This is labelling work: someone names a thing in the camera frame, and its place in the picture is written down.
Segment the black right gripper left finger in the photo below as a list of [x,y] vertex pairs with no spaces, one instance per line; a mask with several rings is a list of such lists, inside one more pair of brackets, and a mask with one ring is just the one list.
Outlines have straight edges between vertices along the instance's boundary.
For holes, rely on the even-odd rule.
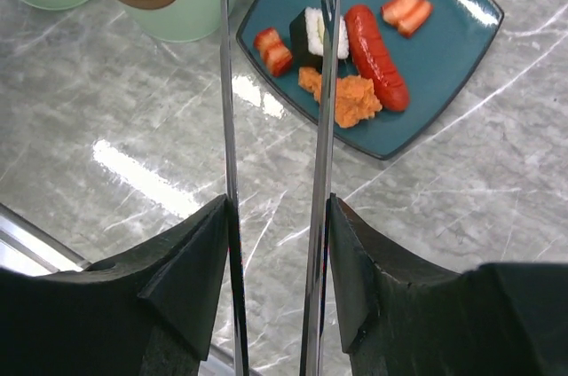
[[226,198],[85,270],[1,273],[4,375],[195,375],[228,249]]

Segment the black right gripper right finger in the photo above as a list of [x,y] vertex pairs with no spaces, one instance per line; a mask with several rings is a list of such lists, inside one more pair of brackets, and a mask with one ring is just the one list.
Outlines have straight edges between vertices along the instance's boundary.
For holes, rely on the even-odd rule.
[[457,273],[329,201],[342,350],[356,375],[564,375],[567,267],[490,262]]

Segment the orange fried chicken piece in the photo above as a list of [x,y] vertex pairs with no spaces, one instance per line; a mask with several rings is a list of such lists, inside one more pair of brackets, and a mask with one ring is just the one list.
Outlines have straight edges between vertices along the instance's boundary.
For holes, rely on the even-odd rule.
[[[322,75],[313,67],[300,67],[298,85],[310,92],[319,104]],[[351,128],[360,121],[372,119],[383,106],[375,95],[374,83],[360,75],[338,78],[335,90],[335,122],[343,129]]]

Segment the red sausage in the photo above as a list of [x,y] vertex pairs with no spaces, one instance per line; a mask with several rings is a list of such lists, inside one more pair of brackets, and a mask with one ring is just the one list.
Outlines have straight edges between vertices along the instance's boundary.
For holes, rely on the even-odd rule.
[[353,5],[344,15],[351,60],[359,74],[374,84],[384,108],[404,112],[410,104],[406,83],[383,42],[377,19],[364,4]]

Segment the pork belly piece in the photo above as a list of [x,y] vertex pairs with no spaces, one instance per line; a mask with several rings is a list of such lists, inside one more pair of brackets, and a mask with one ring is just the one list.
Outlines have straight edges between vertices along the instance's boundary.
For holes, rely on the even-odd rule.
[[428,0],[390,0],[381,7],[383,20],[404,37],[411,37],[433,12]]
[[260,31],[256,35],[253,45],[272,76],[280,77],[292,67],[292,52],[280,39],[280,35],[274,27]]

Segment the sushi roll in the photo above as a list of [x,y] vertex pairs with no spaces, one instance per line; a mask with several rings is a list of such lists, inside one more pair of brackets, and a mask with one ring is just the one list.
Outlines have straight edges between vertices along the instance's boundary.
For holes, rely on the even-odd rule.
[[299,67],[321,70],[325,25],[320,8],[304,8],[289,24],[293,61]]

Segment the metal tongs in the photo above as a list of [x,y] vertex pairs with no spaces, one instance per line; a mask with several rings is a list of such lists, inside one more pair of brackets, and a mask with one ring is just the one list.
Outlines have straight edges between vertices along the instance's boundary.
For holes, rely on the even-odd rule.
[[[321,352],[327,285],[328,201],[331,187],[331,166],[335,123],[335,93],[337,81],[337,50],[341,33],[340,0],[320,0],[324,20],[323,69],[320,93],[316,160],[312,189],[312,213],[307,261],[302,346],[299,372],[318,375]],[[220,79],[223,102],[225,139],[225,179],[228,198],[228,239],[230,279],[233,298],[233,369],[237,375],[249,374],[247,320],[244,298],[244,269],[241,254],[241,226],[238,201],[238,170],[236,161],[233,114],[231,41],[228,14],[229,0],[220,0]]]

